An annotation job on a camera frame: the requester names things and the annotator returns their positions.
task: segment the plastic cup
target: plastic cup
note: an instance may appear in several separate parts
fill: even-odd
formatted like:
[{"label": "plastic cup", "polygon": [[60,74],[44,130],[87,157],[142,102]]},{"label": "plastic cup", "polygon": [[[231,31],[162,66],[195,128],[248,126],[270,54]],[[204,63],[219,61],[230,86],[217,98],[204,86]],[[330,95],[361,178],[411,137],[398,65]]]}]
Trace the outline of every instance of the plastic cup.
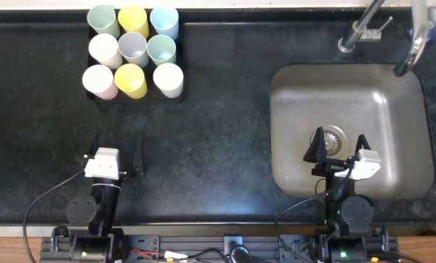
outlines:
[{"label": "plastic cup", "polygon": [[175,63],[175,42],[166,35],[151,37],[147,52],[156,66],[164,63]]},{"label": "plastic cup", "polygon": [[125,64],[115,72],[115,84],[132,99],[141,99],[146,95],[145,73],[135,64]]},{"label": "plastic cup", "polygon": [[101,4],[91,8],[88,12],[89,25],[98,32],[98,34],[110,34],[115,38],[121,35],[117,19],[115,19],[115,10],[106,4]]},{"label": "plastic cup", "polygon": [[153,9],[150,21],[158,34],[164,34],[173,40],[179,37],[179,13],[174,7]]},{"label": "plastic cup", "polygon": [[99,34],[89,42],[90,55],[100,64],[110,69],[122,65],[122,55],[118,52],[117,40],[110,34]]},{"label": "plastic cup", "polygon": [[169,98],[176,98],[183,90],[183,72],[176,64],[165,63],[153,73],[154,83]]},{"label": "plastic cup", "polygon": [[86,90],[101,99],[114,99],[117,96],[118,88],[114,83],[114,76],[106,66],[88,67],[83,73],[82,82]]},{"label": "plastic cup", "polygon": [[145,38],[150,35],[148,28],[148,17],[145,9],[141,6],[128,6],[122,8],[118,13],[118,22],[125,32],[137,32]]},{"label": "plastic cup", "polygon": [[145,67],[150,62],[150,57],[146,53],[146,38],[137,32],[124,34],[118,40],[118,50],[122,56],[132,64]]}]

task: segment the yellow cup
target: yellow cup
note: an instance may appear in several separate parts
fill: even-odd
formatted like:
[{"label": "yellow cup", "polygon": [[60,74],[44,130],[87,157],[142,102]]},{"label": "yellow cup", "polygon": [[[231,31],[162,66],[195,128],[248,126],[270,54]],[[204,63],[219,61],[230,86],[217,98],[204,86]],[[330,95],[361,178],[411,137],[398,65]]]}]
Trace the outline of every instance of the yellow cup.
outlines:
[{"label": "yellow cup", "polygon": [[125,64],[117,69],[114,76],[117,87],[132,99],[141,99],[146,95],[145,73],[135,64]]},{"label": "yellow cup", "polygon": [[148,38],[148,17],[141,6],[124,7],[118,13],[118,22],[126,32],[137,32]]}]

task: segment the white wall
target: white wall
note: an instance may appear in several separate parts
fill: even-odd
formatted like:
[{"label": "white wall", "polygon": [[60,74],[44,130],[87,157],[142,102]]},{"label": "white wall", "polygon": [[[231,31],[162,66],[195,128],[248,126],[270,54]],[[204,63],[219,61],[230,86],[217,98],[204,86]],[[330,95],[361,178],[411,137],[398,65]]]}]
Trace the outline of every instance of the white wall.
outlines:
[{"label": "white wall", "polygon": [[[255,8],[255,7],[366,7],[372,0],[0,0],[0,9],[89,9],[97,4],[120,8],[140,4],[145,8]],[[436,6],[436,0],[427,1]],[[409,7],[410,0],[386,0],[383,7]]]}]

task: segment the wooden floor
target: wooden floor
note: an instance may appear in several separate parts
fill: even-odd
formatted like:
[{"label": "wooden floor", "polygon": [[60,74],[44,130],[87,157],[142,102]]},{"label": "wooden floor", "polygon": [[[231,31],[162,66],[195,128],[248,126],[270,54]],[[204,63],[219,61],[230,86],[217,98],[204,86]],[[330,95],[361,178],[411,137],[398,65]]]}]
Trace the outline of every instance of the wooden floor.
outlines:
[{"label": "wooden floor", "polygon": [[[42,242],[41,237],[30,237],[29,246],[36,258],[39,258],[39,250]],[[436,237],[399,237],[401,254],[413,257],[420,262],[436,263]],[[30,262],[27,255],[23,238],[0,237],[0,263],[26,263]]]}]

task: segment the sink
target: sink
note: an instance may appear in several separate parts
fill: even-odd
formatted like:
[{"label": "sink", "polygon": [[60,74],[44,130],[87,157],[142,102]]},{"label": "sink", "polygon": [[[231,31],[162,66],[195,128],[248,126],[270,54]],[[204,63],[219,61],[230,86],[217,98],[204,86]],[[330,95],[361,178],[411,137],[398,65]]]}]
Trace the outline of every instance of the sink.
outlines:
[{"label": "sink", "polygon": [[[373,198],[419,198],[435,181],[435,164],[420,80],[394,65],[291,65],[271,82],[272,173],[285,192],[311,197],[320,177],[302,157],[322,126],[330,158],[354,154],[365,134],[380,154],[381,169],[356,182]],[[318,193],[324,183],[318,184]]]}]

